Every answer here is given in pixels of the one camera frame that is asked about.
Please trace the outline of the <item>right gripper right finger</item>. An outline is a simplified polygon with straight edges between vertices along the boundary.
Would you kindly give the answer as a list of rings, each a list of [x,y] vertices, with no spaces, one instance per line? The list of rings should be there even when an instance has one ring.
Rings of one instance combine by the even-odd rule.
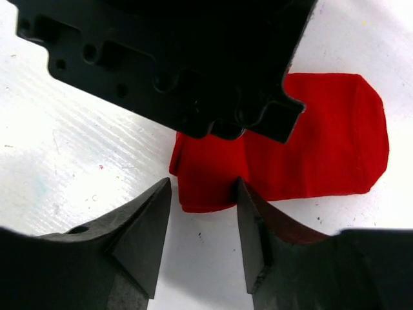
[[[237,220],[255,309],[412,308],[412,231],[329,236],[281,212],[243,179]]]

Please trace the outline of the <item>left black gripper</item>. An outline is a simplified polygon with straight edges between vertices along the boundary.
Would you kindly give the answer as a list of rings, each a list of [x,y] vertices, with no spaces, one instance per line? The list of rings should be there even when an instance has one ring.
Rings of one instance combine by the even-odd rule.
[[[17,35],[52,77],[193,138],[286,143],[286,74],[316,2],[25,1]]]

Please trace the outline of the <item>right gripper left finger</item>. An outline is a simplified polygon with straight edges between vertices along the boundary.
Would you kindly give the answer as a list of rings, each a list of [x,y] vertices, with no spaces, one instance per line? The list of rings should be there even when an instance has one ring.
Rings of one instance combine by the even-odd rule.
[[[1,229],[2,309],[146,309],[170,214],[168,178],[64,233]]]

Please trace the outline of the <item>red sock with santa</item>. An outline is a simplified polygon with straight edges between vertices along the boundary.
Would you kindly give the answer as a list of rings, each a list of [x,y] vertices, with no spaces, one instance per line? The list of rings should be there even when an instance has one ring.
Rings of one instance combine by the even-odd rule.
[[[386,171],[383,102],[362,76],[294,73],[284,86],[306,106],[286,144],[250,131],[233,141],[176,136],[169,171],[185,212],[234,206],[238,178],[272,202],[364,194]]]

